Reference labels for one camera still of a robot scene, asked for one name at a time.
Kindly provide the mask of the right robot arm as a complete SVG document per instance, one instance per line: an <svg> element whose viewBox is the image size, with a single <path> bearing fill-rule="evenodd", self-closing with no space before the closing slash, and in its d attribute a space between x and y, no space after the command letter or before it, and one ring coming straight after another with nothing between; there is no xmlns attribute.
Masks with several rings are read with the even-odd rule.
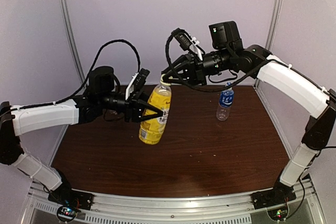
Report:
<svg viewBox="0 0 336 224"><path fill-rule="evenodd" d="M205 92L206 78L226 70L242 72L278 89L310 115L301 143L284 167L272 189L262 195L279 204L292 193L294 184L309 165L327 147L335 124L335 91L317 85L291 65L282 62L267 49L252 45L244 47L234 21L209 26L213 51L206 53L187 31L171 32L165 54L168 67L163 80ZM185 54L172 61L170 44L176 40Z"/></svg>

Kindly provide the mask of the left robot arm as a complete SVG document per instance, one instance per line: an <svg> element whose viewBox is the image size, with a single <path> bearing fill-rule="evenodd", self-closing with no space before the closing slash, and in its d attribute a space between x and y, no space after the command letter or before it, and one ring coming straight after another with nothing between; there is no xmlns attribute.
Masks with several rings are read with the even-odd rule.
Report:
<svg viewBox="0 0 336 224"><path fill-rule="evenodd" d="M38 158L27 154L20 145L20 136L35 130L59 125L86 124L111 110L124 115L126 122L156 119L163 111L148 103L143 87L149 71L137 72L125 92L120 91L114 69L97 67L89 73L89 85L82 95L74 95L63 102L11 106L1 103L1 164L17 167L29 177L38 180L64 205L71 205L75 192L65 176L46 166Z"/></svg>

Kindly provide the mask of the blue label bottle white cap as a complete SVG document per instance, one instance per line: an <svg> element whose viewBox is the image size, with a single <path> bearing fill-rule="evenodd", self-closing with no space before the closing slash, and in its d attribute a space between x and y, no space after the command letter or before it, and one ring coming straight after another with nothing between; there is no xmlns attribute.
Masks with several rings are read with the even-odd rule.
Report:
<svg viewBox="0 0 336 224"><path fill-rule="evenodd" d="M220 121L226 121L230 114L230 109L233 104L234 90L232 88L226 89L220 93L216 118Z"/></svg>

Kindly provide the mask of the left circuit board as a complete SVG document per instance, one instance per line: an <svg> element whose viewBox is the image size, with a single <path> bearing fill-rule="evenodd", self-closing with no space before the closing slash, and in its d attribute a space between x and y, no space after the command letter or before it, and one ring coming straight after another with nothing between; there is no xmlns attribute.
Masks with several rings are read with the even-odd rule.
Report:
<svg viewBox="0 0 336 224"><path fill-rule="evenodd" d="M62 222L70 222L73 221L80 210L67 207L67 206L60 206L56 211L56 217Z"/></svg>

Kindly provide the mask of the circuit board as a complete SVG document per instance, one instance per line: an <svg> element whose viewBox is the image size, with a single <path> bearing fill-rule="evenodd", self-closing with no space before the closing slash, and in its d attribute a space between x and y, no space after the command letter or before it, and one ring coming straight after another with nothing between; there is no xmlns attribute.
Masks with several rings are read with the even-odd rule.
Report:
<svg viewBox="0 0 336 224"><path fill-rule="evenodd" d="M70 222L73 221L80 210L67 207L67 206L60 206L56 211L56 217L62 222Z"/></svg>
<svg viewBox="0 0 336 224"><path fill-rule="evenodd" d="M268 209L268 217L273 221L283 221L288 216L289 210L287 207L278 207L273 209Z"/></svg>

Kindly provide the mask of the right circuit board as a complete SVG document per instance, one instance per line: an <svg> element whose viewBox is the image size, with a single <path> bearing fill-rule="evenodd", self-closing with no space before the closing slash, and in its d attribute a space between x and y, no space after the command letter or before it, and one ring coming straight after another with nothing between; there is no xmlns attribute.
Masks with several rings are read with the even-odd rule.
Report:
<svg viewBox="0 0 336 224"><path fill-rule="evenodd" d="M289 210L287 207L278 207L273 209L268 209L268 217L273 221L283 221L288 216Z"/></svg>

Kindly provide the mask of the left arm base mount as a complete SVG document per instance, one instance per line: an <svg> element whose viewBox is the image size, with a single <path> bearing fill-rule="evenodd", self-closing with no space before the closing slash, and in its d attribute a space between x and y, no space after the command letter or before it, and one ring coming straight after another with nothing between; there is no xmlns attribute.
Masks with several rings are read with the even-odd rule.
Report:
<svg viewBox="0 0 336 224"><path fill-rule="evenodd" d="M48 191L48 200L73 209L90 210L93 194L74 190L70 184L62 183L55 190Z"/></svg>

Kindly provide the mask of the right aluminium frame post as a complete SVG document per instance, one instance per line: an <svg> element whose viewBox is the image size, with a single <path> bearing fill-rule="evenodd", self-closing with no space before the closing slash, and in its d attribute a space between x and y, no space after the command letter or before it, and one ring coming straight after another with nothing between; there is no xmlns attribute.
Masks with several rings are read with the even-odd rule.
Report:
<svg viewBox="0 0 336 224"><path fill-rule="evenodd" d="M270 25L269 25L268 35L267 35L266 45L265 45L267 50L270 50L274 43L276 28L279 22L283 1L284 0L274 0L271 20L270 20Z"/></svg>

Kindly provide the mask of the aluminium frame post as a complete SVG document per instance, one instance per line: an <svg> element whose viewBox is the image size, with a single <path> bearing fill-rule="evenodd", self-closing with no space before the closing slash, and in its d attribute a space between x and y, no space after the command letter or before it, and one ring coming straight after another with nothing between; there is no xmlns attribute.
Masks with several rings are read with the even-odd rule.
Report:
<svg viewBox="0 0 336 224"><path fill-rule="evenodd" d="M71 19L69 14L69 8L67 0L59 0L60 1L60 9L62 13L62 18L64 21L65 31L66 31L66 37L68 40L70 53L74 62L75 70L77 73L77 76L79 78L80 84L83 84L85 82L85 74L83 71L83 67L80 61L80 57L78 54L78 49L75 41L74 32L71 25Z"/></svg>
<svg viewBox="0 0 336 224"><path fill-rule="evenodd" d="M269 25L268 35L267 35L266 45L265 45L267 50L270 50L274 43L276 28L279 22L283 1L284 0L274 0L271 20L270 20L270 25Z"/></svg>

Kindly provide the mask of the front aluminium rail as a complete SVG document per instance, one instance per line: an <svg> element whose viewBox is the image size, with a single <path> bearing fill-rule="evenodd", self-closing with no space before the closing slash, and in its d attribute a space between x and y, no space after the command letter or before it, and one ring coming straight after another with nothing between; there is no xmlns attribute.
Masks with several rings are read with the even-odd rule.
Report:
<svg viewBox="0 0 336 224"><path fill-rule="evenodd" d="M294 186L296 199L256 209L252 193L186 198L127 197L94 193L91 208L73 223L277 223L271 214L288 207L285 223L325 223L311 179Z"/></svg>

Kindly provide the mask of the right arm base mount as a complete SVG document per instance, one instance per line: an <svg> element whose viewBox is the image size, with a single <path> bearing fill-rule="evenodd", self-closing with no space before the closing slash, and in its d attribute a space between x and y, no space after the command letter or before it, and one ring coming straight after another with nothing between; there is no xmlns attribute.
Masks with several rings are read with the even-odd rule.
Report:
<svg viewBox="0 0 336 224"><path fill-rule="evenodd" d="M297 196L293 187L289 187L280 182L275 182L272 189L257 191L251 195L255 210L285 204L296 198Z"/></svg>

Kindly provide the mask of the left aluminium frame post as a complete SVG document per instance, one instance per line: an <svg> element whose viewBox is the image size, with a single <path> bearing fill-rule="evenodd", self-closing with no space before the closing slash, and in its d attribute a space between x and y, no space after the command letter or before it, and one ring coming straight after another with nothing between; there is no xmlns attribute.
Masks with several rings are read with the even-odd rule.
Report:
<svg viewBox="0 0 336 224"><path fill-rule="evenodd" d="M67 0L59 0L60 1L60 9L62 13L62 18L64 21L65 31L66 31L66 37L68 40L70 53L74 62L75 70L77 73L77 76L79 78L80 84L83 84L85 82L85 74L83 71L83 67L80 61L80 57L78 54L78 49L75 41L74 32L71 25L71 19L69 14L69 8Z"/></svg>

